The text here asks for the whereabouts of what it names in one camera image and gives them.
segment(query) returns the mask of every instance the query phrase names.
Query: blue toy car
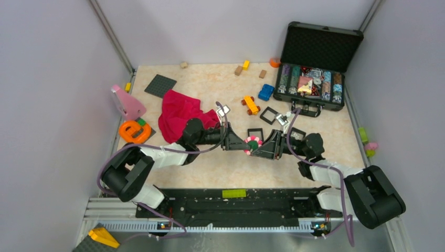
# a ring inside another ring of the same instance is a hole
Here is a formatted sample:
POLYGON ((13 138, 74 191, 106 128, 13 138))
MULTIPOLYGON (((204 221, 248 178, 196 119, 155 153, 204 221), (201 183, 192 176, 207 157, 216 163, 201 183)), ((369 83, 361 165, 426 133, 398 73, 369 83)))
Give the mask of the blue toy car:
POLYGON ((273 86, 264 84, 263 89, 261 89, 260 93, 258 94, 258 98, 264 101, 268 101, 274 89, 275 88, 273 86))

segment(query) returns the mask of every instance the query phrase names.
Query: dark gray baseplate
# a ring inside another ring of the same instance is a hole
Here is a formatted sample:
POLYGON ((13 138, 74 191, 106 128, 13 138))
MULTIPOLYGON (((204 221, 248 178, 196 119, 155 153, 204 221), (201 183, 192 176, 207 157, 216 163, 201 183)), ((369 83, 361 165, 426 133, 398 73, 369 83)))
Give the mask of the dark gray baseplate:
MULTIPOLYGON (((103 227, 102 224, 98 224, 95 228, 103 227)), ((89 235, 87 235, 82 242, 72 252, 115 252, 117 248, 110 247, 108 245, 99 243, 89 235)))
POLYGON ((165 76, 156 75, 144 91, 159 98, 164 98, 165 93, 173 89, 176 82, 176 80, 165 76))

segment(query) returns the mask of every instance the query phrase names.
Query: stack of poker chips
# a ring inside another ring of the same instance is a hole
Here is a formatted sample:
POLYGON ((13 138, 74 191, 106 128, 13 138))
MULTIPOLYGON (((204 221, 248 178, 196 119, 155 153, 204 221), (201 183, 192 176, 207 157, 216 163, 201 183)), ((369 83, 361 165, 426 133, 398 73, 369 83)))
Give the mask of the stack of poker chips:
POLYGON ((288 85, 290 70, 291 70, 291 66, 283 65, 283 68, 281 70, 280 86, 278 87, 278 93, 286 92, 286 86, 288 85))
POLYGON ((299 77, 300 77, 300 68, 299 67, 292 68, 291 83, 289 84, 289 90, 288 90, 288 92, 291 95, 296 95, 296 87, 298 86, 299 77))
POLYGON ((324 101, 331 100, 331 72, 325 71, 323 73, 324 79, 321 88, 321 99, 324 101))
POLYGON ((342 103, 342 75, 340 73, 336 73, 334 74, 332 80, 334 83, 332 102, 342 103))

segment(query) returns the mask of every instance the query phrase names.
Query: toy car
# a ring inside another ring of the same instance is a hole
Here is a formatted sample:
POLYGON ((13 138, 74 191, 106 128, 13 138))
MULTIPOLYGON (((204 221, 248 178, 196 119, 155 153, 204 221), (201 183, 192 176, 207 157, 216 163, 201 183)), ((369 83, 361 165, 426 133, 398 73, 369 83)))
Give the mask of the toy car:
POLYGON ((258 98, 264 101, 268 101, 270 96, 273 93, 273 90, 275 88, 269 84, 264 84, 263 88, 261 89, 260 93, 258 94, 258 98))
POLYGON ((252 96, 244 96, 244 99, 241 101, 241 104, 247 105, 249 110, 247 110, 247 113, 251 116, 253 114, 258 114, 258 112, 261 111, 260 106, 255 105, 253 102, 255 99, 252 96))

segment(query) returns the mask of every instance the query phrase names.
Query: lime green block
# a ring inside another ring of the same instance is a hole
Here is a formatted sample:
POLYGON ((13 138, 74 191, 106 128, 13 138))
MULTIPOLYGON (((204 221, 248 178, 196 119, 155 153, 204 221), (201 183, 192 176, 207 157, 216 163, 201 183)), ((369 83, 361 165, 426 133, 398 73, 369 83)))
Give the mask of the lime green block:
POLYGON ((140 126, 144 126, 147 124, 147 122, 145 122, 142 118, 137 118, 136 121, 137 123, 139 123, 140 126))
POLYGON ((223 198, 244 198, 246 197, 246 189, 223 190, 223 198))
POLYGON ((365 128, 358 128, 358 133, 360 134, 360 138, 362 139, 362 143, 368 143, 368 136, 366 135, 365 128))
POLYGON ((367 150, 367 151, 365 151, 365 152, 366 152, 366 156, 367 156, 368 158, 370 158, 370 157, 372 157, 372 156, 375 155, 375 151, 374 151, 374 150, 367 150))

